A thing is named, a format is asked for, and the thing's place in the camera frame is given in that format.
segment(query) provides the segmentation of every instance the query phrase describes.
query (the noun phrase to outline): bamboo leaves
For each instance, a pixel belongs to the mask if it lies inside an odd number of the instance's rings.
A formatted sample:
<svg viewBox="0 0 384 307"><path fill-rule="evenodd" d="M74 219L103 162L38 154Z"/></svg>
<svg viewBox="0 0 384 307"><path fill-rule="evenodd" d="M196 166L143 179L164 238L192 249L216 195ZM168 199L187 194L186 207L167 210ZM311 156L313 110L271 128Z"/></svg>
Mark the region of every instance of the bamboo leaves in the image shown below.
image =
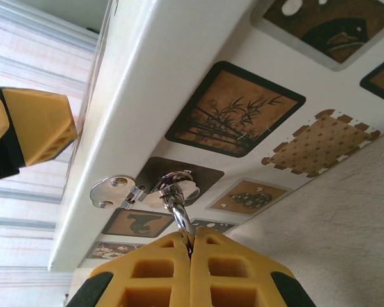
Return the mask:
<svg viewBox="0 0 384 307"><path fill-rule="evenodd" d="M257 100L249 100L245 103L242 96L233 99L222 109L214 107L210 111L195 106L195 109L203 113L204 117L198 117L200 120L193 119L189 122L189 133L249 147L262 133L257 131L253 121L259 118L262 107L265 105L283 104L278 100L280 97L281 95L271 98L262 95Z"/></svg>

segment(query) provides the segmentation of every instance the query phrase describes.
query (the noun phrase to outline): brown square tile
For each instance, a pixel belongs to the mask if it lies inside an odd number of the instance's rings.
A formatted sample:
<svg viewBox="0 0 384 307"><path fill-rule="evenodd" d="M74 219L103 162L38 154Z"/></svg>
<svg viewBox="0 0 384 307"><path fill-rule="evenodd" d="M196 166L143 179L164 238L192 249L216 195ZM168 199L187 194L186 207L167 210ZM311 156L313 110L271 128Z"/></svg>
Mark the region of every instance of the brown square tile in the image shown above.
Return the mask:
<svg viewBox="0 0 384 307"><path fill-rule="evenodd" d="M156 238L172 222L171 214L116 209L102 233L104 235Z"/></svg>
<svg viewBox="0 0 384 307"><path fill-rule="evenodd" d="M209 208L252 215L288 191L281 187L242 180Z"/></svg>
<svg viewBox="0 0 384 307"><path fill-rule="evenodd" d="M338 63L384 29L384 4L377 0L303 0L290 12L293 2L276 0L263 17Z"/></svg>
<svg viewBox="0 0 384 307"><path fill-rule="evenodd" d="M216 63L165 137L243 157L305 102L305 97L228 62Z"/></svg>

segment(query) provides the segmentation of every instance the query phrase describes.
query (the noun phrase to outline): framed picture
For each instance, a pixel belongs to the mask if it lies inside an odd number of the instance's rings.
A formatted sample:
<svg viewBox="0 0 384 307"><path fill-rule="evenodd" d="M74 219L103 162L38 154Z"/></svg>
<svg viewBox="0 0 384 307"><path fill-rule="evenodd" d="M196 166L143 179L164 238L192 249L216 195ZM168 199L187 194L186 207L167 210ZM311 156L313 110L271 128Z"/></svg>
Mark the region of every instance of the framed picture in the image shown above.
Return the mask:
<svg viewBox="0 0 384 307"><path fill-rule="evenodd" d="M229 62L203 79L165 138L232 157L252 151L306 101Z"/></svg>
<svg viewBox="0 0 384 307"><path fill-rule="evenodd" d="M173 222L171 214L116 209L102 233L130 237L156 238Z"/></svg>
<svg viewBox="0 0 384 307"><path fill-rule="evenodd" d="M269 207L289 191L271 184L242 179L209 205L208 209L251 216Z"/></svg>
<svg viewBox="0 0 384 307"><path fill-rule="evenodd" d="M338 71L384 37L384 0L276 0L253 10L252 24Z"/></svg>

